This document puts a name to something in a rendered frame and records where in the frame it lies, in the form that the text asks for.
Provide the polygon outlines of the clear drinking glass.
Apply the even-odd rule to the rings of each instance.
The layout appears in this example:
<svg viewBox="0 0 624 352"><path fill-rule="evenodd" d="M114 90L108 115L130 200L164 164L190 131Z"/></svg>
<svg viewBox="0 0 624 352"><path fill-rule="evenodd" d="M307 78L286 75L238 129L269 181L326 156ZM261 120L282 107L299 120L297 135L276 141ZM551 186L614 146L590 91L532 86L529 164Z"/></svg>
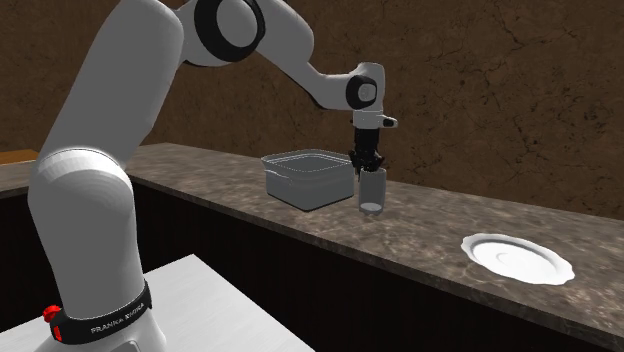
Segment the clear drinking glass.
<svg viewBox="0 0 624 352"><path fill-rule="evenodd" d="M359 211L366 215L379 215L385 204L387 172L384 168L359 173Z"/></svg>

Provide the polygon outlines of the clear square glass container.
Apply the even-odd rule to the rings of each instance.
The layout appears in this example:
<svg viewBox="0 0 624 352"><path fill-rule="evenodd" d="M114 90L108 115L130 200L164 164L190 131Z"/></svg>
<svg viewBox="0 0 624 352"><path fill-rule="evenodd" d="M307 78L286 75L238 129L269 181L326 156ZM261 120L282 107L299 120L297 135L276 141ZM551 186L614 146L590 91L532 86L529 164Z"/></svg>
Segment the clear square glass container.
<svg viewBox="0 0 624 352"><path fill-rule="evenodd" d="M354 195L348 155L304 149L263 156L266 192L302 211L313 211Z"/></svg>

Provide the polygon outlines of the dark cabinet with stone worktop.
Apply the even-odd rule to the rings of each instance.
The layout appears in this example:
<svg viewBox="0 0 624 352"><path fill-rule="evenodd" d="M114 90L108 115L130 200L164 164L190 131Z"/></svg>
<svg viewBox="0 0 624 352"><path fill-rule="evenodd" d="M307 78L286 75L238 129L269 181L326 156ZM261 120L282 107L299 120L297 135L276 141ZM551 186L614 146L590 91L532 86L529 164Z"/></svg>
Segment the dark cabinet with stone worktop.
<svg viewBox="0 0 624 352"><path fill-rule="evenodd" d="M392 182L302 212L260 160L176 144L128 164L150 272L194 255L315 352L624 352L624 221ZM462 251L479 232L555 251L562 286L498 276Z"/></svg>

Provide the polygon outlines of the white scalloped plate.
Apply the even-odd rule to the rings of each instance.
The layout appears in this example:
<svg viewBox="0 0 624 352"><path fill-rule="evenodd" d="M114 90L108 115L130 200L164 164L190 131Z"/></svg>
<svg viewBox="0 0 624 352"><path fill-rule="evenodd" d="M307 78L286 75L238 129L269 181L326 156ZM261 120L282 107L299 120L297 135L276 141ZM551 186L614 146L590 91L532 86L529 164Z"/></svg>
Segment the white scalloped plate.
<svg viewBox="0 0 624 352"><path fill-rule="evenodd" d="M527 284L560 286L576 277L566 259L522 238L476 233L463 238L461 249L487 270Z"/></svg>

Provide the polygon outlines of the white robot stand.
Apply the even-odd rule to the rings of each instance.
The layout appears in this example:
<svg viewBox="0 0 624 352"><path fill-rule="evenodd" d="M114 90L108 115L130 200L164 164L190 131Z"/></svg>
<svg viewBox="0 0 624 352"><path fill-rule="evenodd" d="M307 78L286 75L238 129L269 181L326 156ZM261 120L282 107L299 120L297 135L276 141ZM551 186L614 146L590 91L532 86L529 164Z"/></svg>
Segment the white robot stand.
<svg viewBox="0 0 624 352"><path fill-rule="evenodd" d="M143 288L153 306L130 326L84 345L53 339L43 320L0 333L0 352L314 352L194 255L148 274L138 264L64 264L62 301L72 318L127 307Z"/></svg>

